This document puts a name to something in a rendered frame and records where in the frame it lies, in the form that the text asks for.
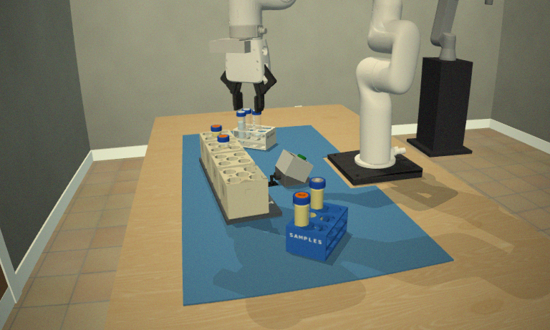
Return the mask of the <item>blue tube rack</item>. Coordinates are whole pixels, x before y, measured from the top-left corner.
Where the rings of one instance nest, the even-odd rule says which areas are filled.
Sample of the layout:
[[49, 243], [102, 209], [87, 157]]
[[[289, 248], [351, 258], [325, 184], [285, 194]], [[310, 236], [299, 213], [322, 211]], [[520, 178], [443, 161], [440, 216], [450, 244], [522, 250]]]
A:
[[286, 251], [326, 261], [347, 231], [348, 209], [324, 202], [322, 209], [309, 211], [316, 214], [313, 218], [309, 214], [309, 225], [294, 225], [294, 218], [286, 225]]

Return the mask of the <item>beige bucket adapter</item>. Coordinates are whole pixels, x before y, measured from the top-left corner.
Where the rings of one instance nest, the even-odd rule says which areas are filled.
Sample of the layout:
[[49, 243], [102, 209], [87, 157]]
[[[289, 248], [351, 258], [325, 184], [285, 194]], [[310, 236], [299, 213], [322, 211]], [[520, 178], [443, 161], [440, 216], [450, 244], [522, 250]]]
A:
[[240, 152], [240, 151], [244, 151], [244, 148], [241, 146], [241, 144], [237, 139], [229, 140], [228, 147], [219, 147], [218, 142], [205, 142], [206, 169], [211, 179], [211, 182], [213, 182], [211, 155], [228, 153], [228, 152]]
[[[235, 140], [236, 138], [233, 136], [230, 130], [222, 130], [221, 134], [229, 135], [230, 140]], [[199, 132], [200, 135], [200, 144], [201, 144], [201, 159], [203, 161], [203, 164], [206, 167], [206, 152], [205, 152], [205, 142], [216, 142], [217, 137], [212, 136], [212, 132]]]
[[217, 192], [219, 199], [221, 199], [221, 194], [219, 189], [218, 170], [226, 168], [237, 168], [248, 165], [255, 165], [255, 162], [246, 151], [211, 155], [213, 186]]
[[228, 219], [269, 213], [268, 178], [257, 165], [221, 169], [218, 175]]

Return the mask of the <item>blue bench mat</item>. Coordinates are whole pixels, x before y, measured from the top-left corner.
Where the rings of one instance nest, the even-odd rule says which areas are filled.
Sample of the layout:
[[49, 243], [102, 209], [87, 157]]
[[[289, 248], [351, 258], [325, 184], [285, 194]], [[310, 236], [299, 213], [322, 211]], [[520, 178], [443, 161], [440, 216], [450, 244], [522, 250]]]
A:
[[[326, 261], [286, 251], [293, 194], [309, 183], [270, 183], [283, 150], [303, 155], [309, 178], [326, 180], [324, 202], [348, 207], [347, 231]], [[183, 135], [183, 305], [298, 291], [454, 261], [376, 185], [350, 188], [324, 160], [340, 152], [311, 125], [276, 127], [267, 150], [244, 147], [268, 178], [282, 216], [226, 225], [200, 164], [200, 135]]]

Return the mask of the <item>cream tube rack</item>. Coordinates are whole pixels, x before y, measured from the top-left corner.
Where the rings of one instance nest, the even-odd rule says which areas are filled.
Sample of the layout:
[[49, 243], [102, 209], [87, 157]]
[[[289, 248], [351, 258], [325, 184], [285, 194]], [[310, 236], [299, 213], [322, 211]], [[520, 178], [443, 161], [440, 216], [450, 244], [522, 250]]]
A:
[[[264, 129], [271, 128], [271, 129]], [[255, 131], [248, 131], [255, 130]], [[259, 132], [265, 131], [265, 132]], [[251, 135], [246, 135], [245, 138], [239, 138], [238, 132], [250, 132]], [[261, 136], [254, 136], [254, 133], [261, 134]], [[262, 125], [260, 128], [253, 128], [253, 125], [246, 127], [245, 130], [233, 129], [233, 136], [239, 141], [242, 147], [267, 150], [272, 145], [276, 144], [276, 132], [274, 127]], [[245, 141], [243, 144], [240, 141]]]

